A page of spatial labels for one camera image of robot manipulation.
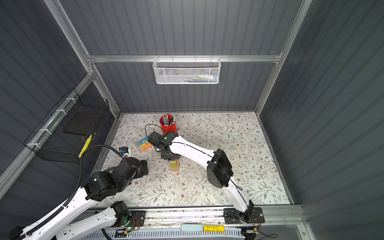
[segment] red pencil cup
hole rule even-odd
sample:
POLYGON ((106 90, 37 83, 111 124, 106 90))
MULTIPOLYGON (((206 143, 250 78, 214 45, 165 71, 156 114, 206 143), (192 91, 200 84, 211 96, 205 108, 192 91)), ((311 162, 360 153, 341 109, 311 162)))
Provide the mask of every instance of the red pencil cup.
POLYGON ((161 121, 162 117, 160 118, 160 125, 161 128, 163 129, 163 135, 165 135, 168 131, 172 131, 177 134, 177 128, 176 128, 176 120, 175 123, 172 124, 171 126, 164 126, 163 122, 161 121))

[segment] wooden block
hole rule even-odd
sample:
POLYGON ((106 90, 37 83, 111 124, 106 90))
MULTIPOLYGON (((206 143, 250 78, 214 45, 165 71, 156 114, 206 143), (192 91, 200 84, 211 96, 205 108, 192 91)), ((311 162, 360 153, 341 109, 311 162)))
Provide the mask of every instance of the wooden block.
POLYGON ((170 170, 177 172, 179 170, 179 160, 176 159, 175 161, 169 161, 170 162, 170 170))

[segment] leaf pattern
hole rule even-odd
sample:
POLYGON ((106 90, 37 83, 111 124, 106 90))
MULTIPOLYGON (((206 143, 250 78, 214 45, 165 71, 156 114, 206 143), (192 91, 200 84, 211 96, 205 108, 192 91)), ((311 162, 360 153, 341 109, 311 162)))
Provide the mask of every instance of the leaf pattern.
MULTIPOLYGON (((174 114, 179 135, 201 147, 225 151, 244 194, 255 205, 289 204, 278 171, 273 163, 261 127, 254 113, 177 113, 174 114)), ((160 114, 125 114, 112 146, 127 146, 133 157, 148 161, 149 174, 134 179, 122 192, 104 199, 98 207, 124 201, 129 207, 231 205, 222 189, 207 180, 207 171, 185 157, 180 158, 179 171, 160 158, 153 147, 139 152, 134 143, 145 137, 146 124, 158 124, 160 114)), ((147 133, 161 133, 147 126, 147 133)), ((103 170, 117 166, 120 158, 110 151, 103 170)))

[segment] black mounting plate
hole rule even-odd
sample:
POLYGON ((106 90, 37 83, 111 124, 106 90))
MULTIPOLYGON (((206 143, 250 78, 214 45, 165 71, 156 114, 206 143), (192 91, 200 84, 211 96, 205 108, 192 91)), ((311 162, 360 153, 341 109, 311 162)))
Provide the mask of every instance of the black mounting plate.
MULTIPOLYGON (((129 211, 131 213, 130 217, 128 218, 128 220, 130 220, 130 222, 128 223, 127 227, 133 227, 133 220, 132 218, 137 218, 140 222, 140 225, 138 223, 137 220, 135 220, 135 227, 142 227, 144 226, 144 220, 145 220, 145 211, 129 211)), ((123 223, 122 221, 116 223, 115 225, 111 226, 111 227, 119 227, 119 226, 122 226, 124 225, 125 223, 123 223)))
MULTIPOLYGON (((232 209, 224 209, 224 219, 225 219, 225 224, 239 224, 239 223, 243 223, 240 221, 240 219, 238 217, 231 217, 231 215, 233 215, 234 212, 238 212, 236 209, 232 208, 232 209)), ((254 207, 252 212, 250 213, 250 217, 254 217, 252 218, 252 222, 253 223, 265 223, 265 219, 264 219, 264 214, 263 214, 263 211, 260 207, 254 207)))

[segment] white mesh basket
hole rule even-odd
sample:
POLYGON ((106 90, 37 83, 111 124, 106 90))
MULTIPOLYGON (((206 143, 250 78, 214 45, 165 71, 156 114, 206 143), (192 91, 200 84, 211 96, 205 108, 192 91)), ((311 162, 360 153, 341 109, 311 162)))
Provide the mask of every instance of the white mesh basket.
POLYGON ((158 84, 217 84, 221 62, 165 62, 153 60, 153 71, 158 84))

